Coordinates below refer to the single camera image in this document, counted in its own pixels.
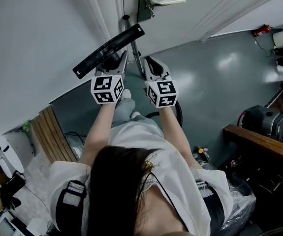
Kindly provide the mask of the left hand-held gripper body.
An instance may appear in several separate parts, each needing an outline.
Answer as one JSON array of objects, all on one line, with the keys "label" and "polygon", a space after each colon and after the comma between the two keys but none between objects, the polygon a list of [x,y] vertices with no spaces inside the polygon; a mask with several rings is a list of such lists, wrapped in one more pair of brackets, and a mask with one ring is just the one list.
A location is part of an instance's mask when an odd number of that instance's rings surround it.
[{"label": "left hand-held gripper body", "polygon": [[97,104],[117,103],[124,90],[123,71],[97,70],[91,79],[91,94]]}]

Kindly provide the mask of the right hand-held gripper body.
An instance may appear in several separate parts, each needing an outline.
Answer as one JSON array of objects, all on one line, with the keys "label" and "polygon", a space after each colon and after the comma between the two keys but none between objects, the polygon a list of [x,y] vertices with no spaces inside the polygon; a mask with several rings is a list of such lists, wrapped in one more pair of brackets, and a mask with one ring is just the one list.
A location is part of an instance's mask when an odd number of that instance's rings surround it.
[{"label": "right hand-held gripper body", "polygon": [[146,96],[157,109],[174,107],[178,100],[178,87],[170,75],[146,81]]}]

